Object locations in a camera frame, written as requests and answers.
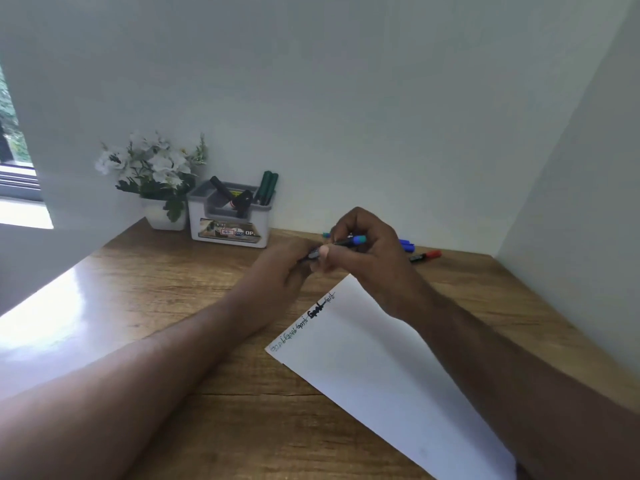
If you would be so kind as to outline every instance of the person's left arm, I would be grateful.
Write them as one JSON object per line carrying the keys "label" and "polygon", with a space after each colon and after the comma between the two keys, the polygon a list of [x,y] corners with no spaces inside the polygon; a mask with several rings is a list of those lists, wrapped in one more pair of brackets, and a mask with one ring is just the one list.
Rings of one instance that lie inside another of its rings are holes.
{"label": "person's left arm", "polygon": [[114,479],[233,347],[282,316],[319,244],[265,250],[235,288],[195,315],[0,402],[0,477]]}

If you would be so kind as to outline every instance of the green marker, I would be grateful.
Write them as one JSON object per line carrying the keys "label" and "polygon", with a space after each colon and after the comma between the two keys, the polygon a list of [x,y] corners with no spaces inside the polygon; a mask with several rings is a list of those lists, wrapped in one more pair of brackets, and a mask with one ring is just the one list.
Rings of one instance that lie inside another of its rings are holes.
{"label": "green marker", "polygon": [[267,193],[267,187],[269,185],[269,178],[271,177],[271,172],[269,170],[265,171],[262,174],[262,181],[260,182],[260,187],[258,188],[258,192],[255,193],[253,200],[260,203],[264,199]]}
{"label": "green marker", "polygon": [[273,198],[273,193],[276,190],[276,183],[278,182],[278,174],[272,173],[271,180],[269,181],[269,186],[267,190],[267,196],[263,205],[268,205],[271,203],[271,199]]}

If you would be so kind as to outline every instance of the container label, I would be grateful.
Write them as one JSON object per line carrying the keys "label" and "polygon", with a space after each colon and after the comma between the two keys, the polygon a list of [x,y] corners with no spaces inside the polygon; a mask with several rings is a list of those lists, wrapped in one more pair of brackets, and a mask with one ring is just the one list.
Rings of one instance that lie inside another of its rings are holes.
{"label": "container label", "polygon": [[200,219],[200,232],[198,233],[198,237],[256,244],[262,236],[258,234],[258,231],[251,222],[237,223]]}

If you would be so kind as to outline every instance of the flower pot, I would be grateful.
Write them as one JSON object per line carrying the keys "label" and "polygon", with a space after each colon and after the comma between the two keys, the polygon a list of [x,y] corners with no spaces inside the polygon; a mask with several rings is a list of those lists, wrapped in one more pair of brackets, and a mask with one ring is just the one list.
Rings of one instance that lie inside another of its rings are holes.
{"label": "flower pot", "polygon": [[176,222],[171,222],[166,215],[167,211],[164,209],[166,204],[165,200],[153,200],[149,198],[141,198],[142,207],[145,210],[145,217],[147,218],[149,225],[158,230],[182,230],[187,224],[187,203],[183,202],[184,208],[180,213],[180,217]]}

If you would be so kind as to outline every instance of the person's left hand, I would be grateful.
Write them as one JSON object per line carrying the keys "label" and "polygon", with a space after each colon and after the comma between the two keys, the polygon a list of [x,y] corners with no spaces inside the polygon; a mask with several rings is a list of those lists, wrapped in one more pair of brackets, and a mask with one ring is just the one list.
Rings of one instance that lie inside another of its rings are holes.
{"label": "person's left hand", "polygon": [[321,244],[299,237],[277,242],[223,298],[246,336],[284,315],[311,274],[309,261],[298,261]]}

